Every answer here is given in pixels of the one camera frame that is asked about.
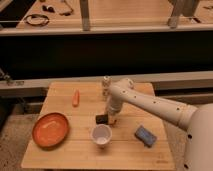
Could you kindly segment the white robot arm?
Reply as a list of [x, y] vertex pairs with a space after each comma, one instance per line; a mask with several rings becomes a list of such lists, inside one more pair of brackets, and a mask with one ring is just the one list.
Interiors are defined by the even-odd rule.
[[213, 171], [213, 103], [196, 107], [136, 91], [128, 78], [111, 83], [106, 113], [115, 116], [128, 103], [187, 132], [184, 171]]

